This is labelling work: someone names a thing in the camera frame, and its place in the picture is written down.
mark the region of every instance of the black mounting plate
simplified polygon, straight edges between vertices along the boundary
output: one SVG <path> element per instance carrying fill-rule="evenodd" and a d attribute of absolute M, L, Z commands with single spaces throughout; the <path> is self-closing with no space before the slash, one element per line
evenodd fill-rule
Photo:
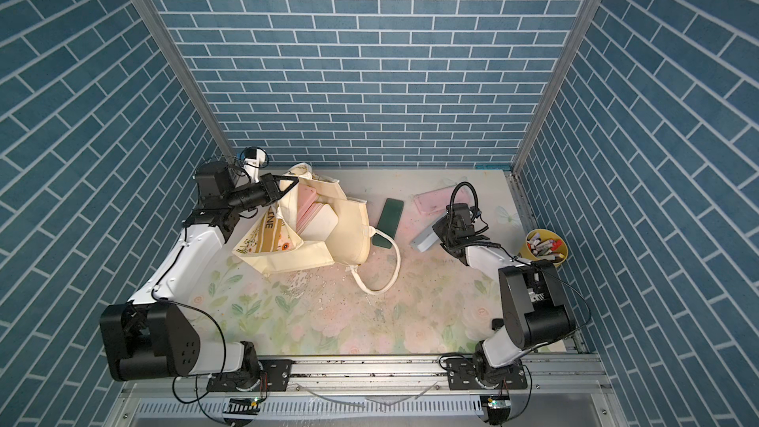
<path fill-rule="evenodd" d="M 448 388 L 451 391 L 469 391 L 472 389 L 499 389 L 500 386 L 488 387 L 479 383 L 475 375 L 474 364 L 470 359 L 448 358 L 443 361 L 448 368 Z M 508 389 L 527 389 L 525 372 L 520 365 L 505 370 L 503 378 Z"/>
<path fill-rule="evenodd" d="M 289 359 L 261 359 L 259 364 L 262 366 L 261 378 L 267 380 L 269 392 L 282 392 L 287 390 L 287 384 L 290 380 L 290 368 L 292 361 Z M 246 372 L 226 372 L 221 377 L 211 375 L 208 380 L 207 391 L 211 392 L 233 392 L 243 395 L 246 391 L 239 391 L 236 386 L 240 381 L 248 378 Z M 251 392 L 260 391 L 260 386 L 256 385 Z"/>
<path fill-rule="evenodd" d="M 262 359 L 261 365 L 266 372 L 266 381 L 270 392 L 287 391 L 287 383 L 290 381 L 290 369 L 292 361 L 289 359 Z"/>

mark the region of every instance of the cream canvas bag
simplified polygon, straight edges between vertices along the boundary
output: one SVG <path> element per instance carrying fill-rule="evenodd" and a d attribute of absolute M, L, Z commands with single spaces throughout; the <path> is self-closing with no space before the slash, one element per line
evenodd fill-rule
<path fill-rule="evenodd" d="M 268 216 L 270 220 L 274 218 L 278 220 L 277 224 L 281 222 L 284 228 L 282 233 L 289 234 L 288 249 L 282 250 L 281 245 L 273 244 L 271 251 L 253 251 L 260 227 L 256 224 L 233 248 L 232 253 L 262 274 L 305 270 L 338 262 L 350 268 L 354 279 L 365 292 L 377 294 L 390 289 L 398 278 L 400 251 L 393 239 L 369 225 L 366 201 L 348 198 L 338 180 L 314 174 L 309 164 L 295 165 L 285 175 L 297 176 L 298 185 L 307 185 L 317 191 L 317 202 L 326 203 L 332 207 L 338 217 L 335 229 L 326 241 L 308 241 L 300 238 L 294 229 L 298 216 L 298 189 L 294 189 L 264 214 L 264 219 Z M 392 280 L 380 290 L 366 288 L 357 272 L 358 265 L 365 263 L 366 258 L 369 257 L 371 237 L 375 233 L 393 244 L 398 259 Z"/>

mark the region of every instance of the aluminum frame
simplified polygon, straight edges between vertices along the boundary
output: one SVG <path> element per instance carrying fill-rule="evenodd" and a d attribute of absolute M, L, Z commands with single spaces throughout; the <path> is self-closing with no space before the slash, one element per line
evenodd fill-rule
<path fill-rule="evenodd" d="M 174 42 L 171 34 L 166 28 L 166 24 L 161 19 L 161 15 L 158 13 L 158 9 L 152 0 L 130 0 L 134 8 L 138 11 L 140 18 L 145 23 L 153 40 L 156 41 L 158 48 L 163 53 L 163 57 L 166 58 L 168 65 L 174 70 L 174 74 L 181 84 L 182 88 L 187 93 L 187 97 L 190 98 L 192 104 L 195 106 L 195 111 L 198 113 L 206 127 L 213 137 L 214 142 L 219 147 L 219 150 L 223 155 L 234 156 L 234 150 L 227 136 L 224 134 L 222 127 L 219 125 L 219 121 L 213 114 L 208 101 L 206 100 L 203 91 L 195 81 L 195 77 L 187 67 L 185 59 L 182 58 L 181 52 Z"/>
<path fill-rule="evenodd" d="M 564 82 L 569 67 L 572 65 L 572 61 L 574 61 L 574 56 L 580 49 L 582 39 L 585 37 L 587 30 L 591 27 L 593 16 L 596 14 L 600 4 L 601 0 L 583 0 L 577 18 L 574 20 L 572 31 L 569 32 L 564 48 L 559 55 L 559 59 L 556 61 L 551 79 L 548 81 L 548 84 L 543 91 L 543 95 L 540 96 L 540 100 L 535 108 L 535 114 L 533 114 L 530 123 L 527 124 L 525 137 L 522 139 L 519 148 L 517 149 L 517 155 L 512 162 L 512 170 L 514 174 L 519 175 L 522 167 L 525 166 L 527 156 L 530 154 L 530 150 L 535 144 L 537 135 L 543 128 L 543 124 L 548 117 L 551 106 L 553 106 L 553 102 L 559 94 L 559 89 Z"/>
<path fill-rule="evenodd" d="M 438 365 L 440 355 L 377 355 L 377 356 L 292 356 L 290 382 L 285 392 L 271 392 L 280 401 L 302 400 L 313 391 L 320 396 L 365 397 L 416 396 L 429 389 L 420 399 L 449 399 L 451 395 L 494 394 L 496 390 L 474 388 L 451 391 L 447 373 Z M 261 359 L 281 359 L 262 356 Z M 596 354 L 532 354 L 523 358 L 532 375 L 532 396 L 541 394 L 590 394 L 602 427 L 625 427 L 624 416 L 612 391 L 606 372 Z M 105 427 L 128 427 L 144 400 L 166 399 L 171 392 L 171 379 L 128 382 L 125 384 Z M 522 402 L 527 389 L 511 389 L 509 393 Z M 185 399 L 194 396 L 194 380 L 177 381 L 177 394 Z M 206 398 L 218 402 L 230 393 L 211 393 Z M 197 413 L 177 413 L 196 416 Z"/>

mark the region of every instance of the pink phone case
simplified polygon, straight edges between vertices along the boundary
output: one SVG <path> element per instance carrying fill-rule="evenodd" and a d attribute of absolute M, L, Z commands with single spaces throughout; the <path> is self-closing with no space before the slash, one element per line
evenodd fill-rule
<path fill-rule="evenodd" d="M 298 216 L 296 222 L 300 222 L 300 219 L 308 211 L 313 202 L 317 201 L 317 190 L 306 185 L 298 185 Z"/>
<path fill-rule="evenodd" d="M 322 206 L 324 206 L 324 203 L 311 204 L 308 210 L 303 214 L 303 218 L 298 220 L 298 224 L 296 225 L 295 232 L 300 233 L 301 231 L 306 229 L 309 223 L 313 221 L 314 217 L 316 217 L 319 210 L 322 209 Z"/>
<path fill-rule="evenodd" d="M 451 193 L 453 193 L 455 186 L 449 186 L 447 188 L 441 188 L 433 190 L 431 192 L 422 193 L 413 197 L 414 204 L 417 205 L 417 209 L 422 214 L 434 214 L 443 212 L 446 206 L 451 204 Z M 472 204 L 472 197 L 469 193 L 469 189 L 462 188 L 456 193 L 455 203 Z"/>

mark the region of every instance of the metal vent grille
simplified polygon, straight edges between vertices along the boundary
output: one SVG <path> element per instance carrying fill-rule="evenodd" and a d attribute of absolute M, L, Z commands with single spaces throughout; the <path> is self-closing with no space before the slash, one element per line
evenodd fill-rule
<path fill-rule="evenodd" d="M 367 401 L 364 397 L 336 396 L 335 401 L 362 404 L 364 407 L 332 403 L 317 397 L 294 396 L 282 399 L 269 398 L 261 405 L 261 411 L 256 416 L 238 414 L 235 411 L 242 406 L 228 404 L 229 397 L 203 401 L 203 408 L 214 417 L 224 415 L 227 419 L 260 419 L 260 420 L 315 420 L 315 419 L 344 419 L 351 417 L 374 416 L 462 416 L 482 415 L 482 404 L 479 396 L 468 394 L 442 394 L 429 396 L 427 399 L 402 401 L 391 406 Z M 143 399 L 137 410 L 140 418 L 200 418 L 204 417 L 197 404 L 185 405 L 176 400 L 166 398 Z"/>

